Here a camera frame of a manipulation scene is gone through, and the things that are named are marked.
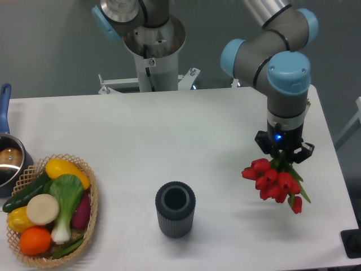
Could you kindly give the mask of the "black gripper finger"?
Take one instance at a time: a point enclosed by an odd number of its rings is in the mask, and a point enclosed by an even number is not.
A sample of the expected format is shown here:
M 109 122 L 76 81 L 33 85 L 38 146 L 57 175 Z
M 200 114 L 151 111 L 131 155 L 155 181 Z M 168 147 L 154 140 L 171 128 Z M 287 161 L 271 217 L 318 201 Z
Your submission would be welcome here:
M 287 153 L 287 161 L 300 164 L 312 155 L 314 148 L 313 144 L 302 142 L 300 147 Z
M 266 131 L 259 130 L 254 139 L 264 154 L 272 154 L 273 143 Z

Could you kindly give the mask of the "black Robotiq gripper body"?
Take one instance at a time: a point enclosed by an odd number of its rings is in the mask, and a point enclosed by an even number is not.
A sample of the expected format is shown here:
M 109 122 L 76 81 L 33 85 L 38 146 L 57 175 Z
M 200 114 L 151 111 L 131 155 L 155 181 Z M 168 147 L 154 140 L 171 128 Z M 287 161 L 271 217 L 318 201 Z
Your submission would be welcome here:
M 279 124 L 272 126 L 267 124 L 267 136 L 270 140 L 271 156 L 278 156 L 279 151 L 286 154 L 292 154 L 296 149 L 301 147 L 303 124 L 292 130 L 282 130 Z

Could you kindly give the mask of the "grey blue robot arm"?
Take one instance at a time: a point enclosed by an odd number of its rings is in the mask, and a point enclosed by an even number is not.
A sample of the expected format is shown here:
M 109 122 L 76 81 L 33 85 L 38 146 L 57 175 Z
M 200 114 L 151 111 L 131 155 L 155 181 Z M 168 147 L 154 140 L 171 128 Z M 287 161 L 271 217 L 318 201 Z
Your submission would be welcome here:
M 288 1 L 245 4 L 263 32 L 250 42 L 230 41 L 221 53 L 221 68 L 267 97 L 267 130 L 255 137 L 260 149 L 301 163 L 314 146 L 302 138 L 311 65 L 300 50 L 317 35 L 318 20 Z M 168 1 L 98 1 L 91 13 L 109 39 L 122 40 L 133 54 L 142 92 L 179 89 L 178 54 L 186 33 Z

